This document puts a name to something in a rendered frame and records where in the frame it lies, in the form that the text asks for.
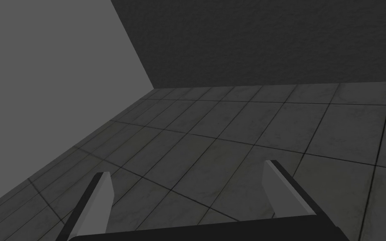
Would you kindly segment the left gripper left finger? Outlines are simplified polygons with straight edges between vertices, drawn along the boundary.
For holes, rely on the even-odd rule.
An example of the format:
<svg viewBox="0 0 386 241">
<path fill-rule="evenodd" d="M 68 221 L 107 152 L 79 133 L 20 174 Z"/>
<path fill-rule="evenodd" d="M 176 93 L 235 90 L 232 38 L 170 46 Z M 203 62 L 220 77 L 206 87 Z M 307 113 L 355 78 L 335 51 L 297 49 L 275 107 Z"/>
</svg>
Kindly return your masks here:
<svg viewBox="0 0 386 241">
<path fill-rule="evenodd" d="M 98 241 L 114 200 L 110 172 L 96 173 L 55 241 Z"/>
</svg>

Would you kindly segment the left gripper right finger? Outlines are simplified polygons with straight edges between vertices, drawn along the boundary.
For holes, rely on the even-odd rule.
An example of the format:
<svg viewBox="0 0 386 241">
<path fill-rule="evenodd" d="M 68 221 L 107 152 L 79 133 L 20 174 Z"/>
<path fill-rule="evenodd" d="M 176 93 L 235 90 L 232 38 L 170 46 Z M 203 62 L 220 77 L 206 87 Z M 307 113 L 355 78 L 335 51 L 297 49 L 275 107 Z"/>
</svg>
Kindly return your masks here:
<svg viewBox="0 0 386 241">
<path fill-rule="evenodd" d="M 325 217 L 325 212 L 277 160 L 264 161 L 262 186 L 277 218 Z"/>
</svg>

